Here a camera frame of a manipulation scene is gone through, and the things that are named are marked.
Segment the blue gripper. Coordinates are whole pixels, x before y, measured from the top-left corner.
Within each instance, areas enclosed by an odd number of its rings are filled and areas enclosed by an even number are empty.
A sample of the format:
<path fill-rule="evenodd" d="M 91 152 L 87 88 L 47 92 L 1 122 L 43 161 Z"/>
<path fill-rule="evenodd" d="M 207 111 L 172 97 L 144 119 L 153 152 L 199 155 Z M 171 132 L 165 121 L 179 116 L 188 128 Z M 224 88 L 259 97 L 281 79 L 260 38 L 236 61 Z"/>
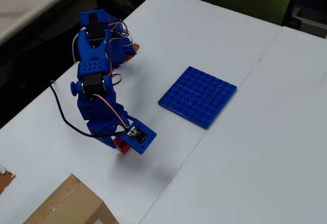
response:
<path fill-rule="evenodd" d="M 95 73 L 71 83 L 71 92 L 78 97 L 78 109 L 87 121 L 91 135 L 113 149 L 116 149 L 116 145 L 112 137 L 121 134 L 117 132 L 118 126 L 122 126 L 123 131 L 129 129 L 127 112 L 116 101 L 115 84 L 112 81 L 116 76 Z"/>

